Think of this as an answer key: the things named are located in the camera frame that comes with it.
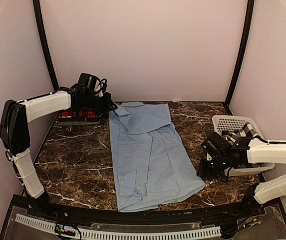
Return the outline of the light blue long sleeve shirt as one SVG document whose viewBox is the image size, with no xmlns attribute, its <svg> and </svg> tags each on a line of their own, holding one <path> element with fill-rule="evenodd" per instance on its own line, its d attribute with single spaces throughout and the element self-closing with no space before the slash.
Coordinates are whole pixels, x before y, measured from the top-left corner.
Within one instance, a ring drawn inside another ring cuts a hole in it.
<svg viewBox="0 0 286 240">
<path fill-rule="evenodd" d="M 167 104 L 122 103 L 110 112 L 109 127 L 119 212 L 178 203 L 205 187 Z"/>
</svg>

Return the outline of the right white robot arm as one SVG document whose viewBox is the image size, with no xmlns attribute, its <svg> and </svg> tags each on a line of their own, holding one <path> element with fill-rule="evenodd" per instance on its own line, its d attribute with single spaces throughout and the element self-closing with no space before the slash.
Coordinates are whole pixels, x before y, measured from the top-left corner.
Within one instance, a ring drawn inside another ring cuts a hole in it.
<svg viewBox="0 0 286 240">
<path fill-rule="evenodd" d="M 265 140 L 260 136 L 239 137 L 234 143 L 225 140 L 218 133 L 212 133 L 202 143 L 210 160 L 202 160 L 199 172 L 203 177 L 218 177 L 229 174 L 246 164 L 286 164 L 286 141 Z M 238 213 L 248 217 L 257 205 L 286 196 L 286 174 L 273 180 L 253 185 L 238 205 Z"/>
</svg>

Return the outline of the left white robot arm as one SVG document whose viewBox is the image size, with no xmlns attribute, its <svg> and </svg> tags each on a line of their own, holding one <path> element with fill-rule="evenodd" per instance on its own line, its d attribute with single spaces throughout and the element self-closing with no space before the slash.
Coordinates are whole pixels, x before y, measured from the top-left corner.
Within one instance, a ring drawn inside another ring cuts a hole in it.
<svg viewBox="0 0 286 240">
<path fill-rule="evenodd" d="M 34 199 L 45 195 L 45 189 L 31 158 L 28 125 L 43 116 L 77 107 L 89 108 L 99 116 L 117 109 L 108 92 L 98 96 L 93 92 L 66 87 L 27 100 L 10 99 L 4 104 L 0 138 L 6 149 L 5 155 L 27 194 Z"/>
</svg>

